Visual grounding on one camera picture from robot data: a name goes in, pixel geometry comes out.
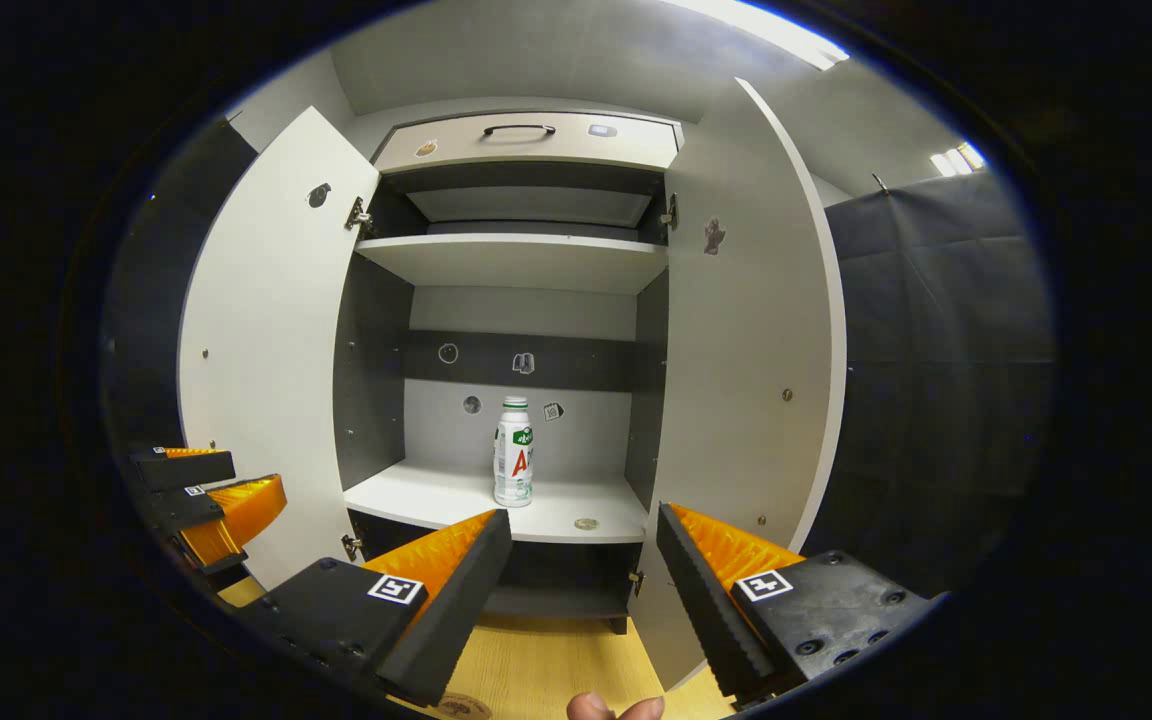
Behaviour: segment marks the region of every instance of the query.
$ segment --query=cabinet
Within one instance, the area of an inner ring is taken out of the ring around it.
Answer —
[[[521,393],[535,501],[509,511],[488,611],[632,616],[667,688],[703,661],[657,506],[803,541],[844,308],[823,206],[755,89],[733,79],[680,141],[643,118],[485,114],[396,128],[369,161],[311,108],[271,143],[209,234],[179,355],[189,444],[285,476],[257,579],[343,559],[346,532],[379,552],[493,507],[490,438]]]

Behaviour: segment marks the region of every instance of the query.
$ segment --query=plastic bottle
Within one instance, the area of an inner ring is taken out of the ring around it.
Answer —
[[[497,424],[495,501],[506,507],[531,503],[531,418],[526,397],[507,395]]]

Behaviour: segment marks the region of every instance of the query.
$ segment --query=black handle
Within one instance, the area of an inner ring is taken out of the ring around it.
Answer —
[[[498,129],[506,129],[506,128],[543,129],[545,131],[545,135],[554,135],[554,132],[558,132],[558,129],[554,128],[554,126],[492,126],[490,128],[486,128],[485,131],[483,131],[483,135],[492,135],[492,132],[498,131]]]

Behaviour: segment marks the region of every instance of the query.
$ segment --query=open cabinet door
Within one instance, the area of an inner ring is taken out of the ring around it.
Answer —
[[[655,544],[659,503],[801,547],[838,445],[846,325],[814,184],[749,83],[732,79],[664,177],[679,215],[668,365],[630,615],[668,689],[704,654]]]
[[[353,530],[332,366],[357,241],[344,222],[378,182],[364,156],[305,109],[229,192],[189,281],[177,358],[189,447],[232,452],[238,478],[283,476],[287,509],[244,547],[265,588],[320,558],[346,561],[340,536]]]

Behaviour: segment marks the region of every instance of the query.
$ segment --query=circular hole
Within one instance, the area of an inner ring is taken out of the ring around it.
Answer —
[[[796,655],[814,655],[814,653],[820,652],[824,647],[824,641],[813,639],[805,643],[799,643],[798,647],[794,649]]]

